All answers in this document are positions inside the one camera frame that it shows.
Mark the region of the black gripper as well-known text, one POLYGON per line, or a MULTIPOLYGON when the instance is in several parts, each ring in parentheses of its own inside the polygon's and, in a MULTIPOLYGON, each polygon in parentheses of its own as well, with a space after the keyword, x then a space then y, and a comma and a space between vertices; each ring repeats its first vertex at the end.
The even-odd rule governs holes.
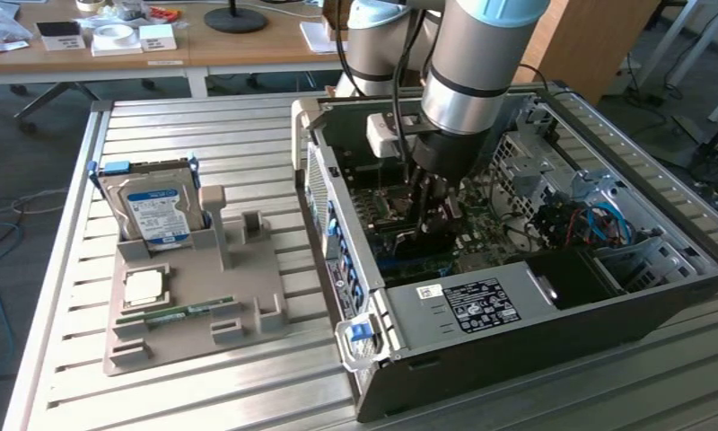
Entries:
POLYGON ((448 186, 457 189, 476 165, 488 135, 488 131, 457 135, 443 130, 417 134, 412 148, 416 167, 447 180, 448 186))

